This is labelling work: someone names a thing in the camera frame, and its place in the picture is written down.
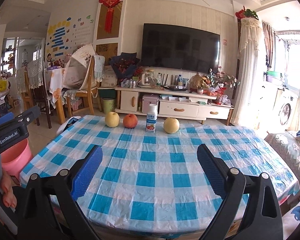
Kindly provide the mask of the person left hand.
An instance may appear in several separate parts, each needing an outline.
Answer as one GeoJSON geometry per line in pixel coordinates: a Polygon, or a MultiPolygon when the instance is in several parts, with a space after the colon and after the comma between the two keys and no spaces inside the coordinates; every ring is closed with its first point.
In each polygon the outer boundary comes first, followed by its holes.
{"type": "Polygon", "coordinates": [[[13,185],[14,181],[10,175],[3,170],[2,171],[2,180],[1,180],[1,189],[3,190],[2,201],[6,207],[16,208],[17,199],[13,194],[13,185]]]}

